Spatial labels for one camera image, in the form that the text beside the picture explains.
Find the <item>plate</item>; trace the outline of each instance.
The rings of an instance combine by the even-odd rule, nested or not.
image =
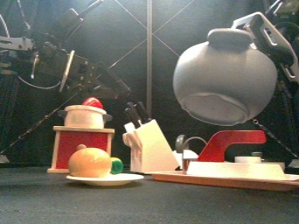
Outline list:
[[[133,180],[138,180],[142,178],[144,178],[142,175],[129,173],[109,174],[104,178],[81,178],[81,177],[73,177],[70,175],[66,176],[66,179],[78,181],[90,186],[121,186],[128,184]]]

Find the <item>table surface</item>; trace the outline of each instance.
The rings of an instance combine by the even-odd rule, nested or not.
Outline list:
[[[166,183],[150,175],[90,186],[46,169],[0,169],[0,223],[299,223],[297,190]]]

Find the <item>toy apple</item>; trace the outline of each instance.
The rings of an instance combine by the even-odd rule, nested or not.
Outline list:
[[[112,168],[108,153],[98,148],[78,147],[69,157],[69,175],[82,178],[104,178]]]

